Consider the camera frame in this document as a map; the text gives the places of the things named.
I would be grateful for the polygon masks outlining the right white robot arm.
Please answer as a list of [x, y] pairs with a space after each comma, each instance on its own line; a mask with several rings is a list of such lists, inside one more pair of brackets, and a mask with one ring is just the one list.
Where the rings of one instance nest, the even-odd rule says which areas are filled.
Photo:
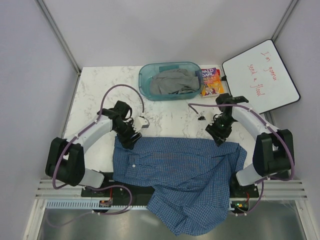
[[210, 117], [206, 131], [217, 146], [222, 145], [232, 132], [232, 125], [240, 123], [255, 140], [252, 163], [230, 178], [229, 191], [242, 196], [247, 186], [266, 178], [277, 179], [278, 174], [291, 170], [294, 163], [293, 135], [288, 129], [279, 129], [256, 113], [244, 96], [228, 93], [216, 98], [219, 115]]

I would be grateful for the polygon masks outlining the blue checkered long sleeve shirt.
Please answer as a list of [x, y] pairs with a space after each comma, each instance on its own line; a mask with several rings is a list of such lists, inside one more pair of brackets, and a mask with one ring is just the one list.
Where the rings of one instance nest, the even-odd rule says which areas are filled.
[[199, 236], [226, 220], [230, 178], [244, 167], [238, 143], [211, 139], [142, 137], [133, 149], [114, 142], [113, 179], [152, 187], [147, 209], [175, 235]]

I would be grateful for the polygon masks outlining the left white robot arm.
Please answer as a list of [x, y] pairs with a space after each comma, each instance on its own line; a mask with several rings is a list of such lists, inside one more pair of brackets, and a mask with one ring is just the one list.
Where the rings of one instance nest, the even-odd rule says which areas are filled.
[[86, 186], [99, 197], [106, 196], [110, 185], [105, 176], [85, 167], [85, 153], [104, 135], [115, 132], [125, 149], [132, 150], [142, 137], [140, 130], [148, 128], [150, 123], [143, 116], [133, 119], [127, 114], [132, 108], [123, 101], [117, 101], [113, 108], [102, 108], [97, 116], [79, 133], [68, 138], [56, 137], [49, 148], [45, 174], [52, 178], [55, 189], [59, 189], [56, 180], [70, 186]]

